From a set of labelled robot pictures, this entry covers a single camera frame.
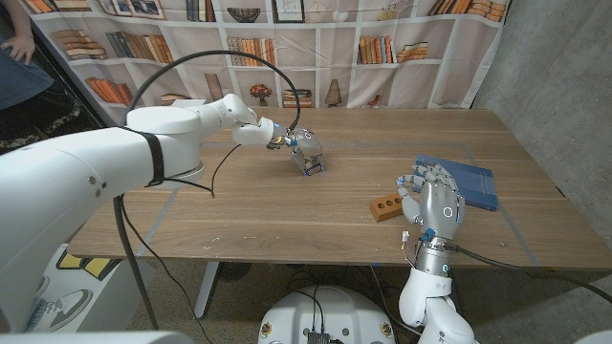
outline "person's hand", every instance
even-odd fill
[[[32,55],[36,50],[34,45],[34,39],[31,36],[16,35],[13,38],[7,39],[0,48],[6,50],[11,48],[11,58],[16,61],[21,61],[24,56],[26,57],[25,64],[29,65],[32,61]]]

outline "bookshelf backdrop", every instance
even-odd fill
[[[468,108],[506,14],[506,0],[19,1],[101,115],[115,122],[165,64],[221,49],[274,64],[311,107]],[[268,106],[295,104],[265,65],[207,56],[163,75],[138,106],[235,93],[256,107],[256,84],[272,89]]]

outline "wooden table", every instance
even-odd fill
[[[289,124],[290,109],[257,109]],[[497,211],[468,206],[456,244],[509,264],[612,269],[612,253],[491,111],[306,109],[299,125],[317,133],[326,171],[302,176],[289,149],[240,147],[219,170],[216,198],[194,187],[138,189],[126,195],[132,222],[163,258],[209,261],[405,265],[402,232],[414,247],[418,226],[403,216],[376,223],[368,210],[396,192],[417,154],[492,170]],[[233,147],[230,131],[209,140],[200,180]],[[152,257],[135,236],[135,252]],[[111,204],[69,245],[82,257],[123,257]],[[453,254],[455,267],[482,267]]]

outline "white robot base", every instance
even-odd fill
[[[313,296],[315,288],[311,286],[300,291]],[[292,292],[266,313],[257,343],[395,343],[389,318],[360,293],[338,286],[318,286],[316,299],[322,308],[323,329],[321,310],[318,305],[314,306],[315,301],[307,295]]]

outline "metal stand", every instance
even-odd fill
[[[212,288],[214,286],[214,280],[217,276],[217,269],[219,268],[219,262],[208,262],[207,269],[204,271],[204,278],[202,278],[202,286],[200,286],[200,293],[198,294],[198,301],[195,303],[195,316],[198,319],[202,319],[207,310],[208,300],[212,296]]]

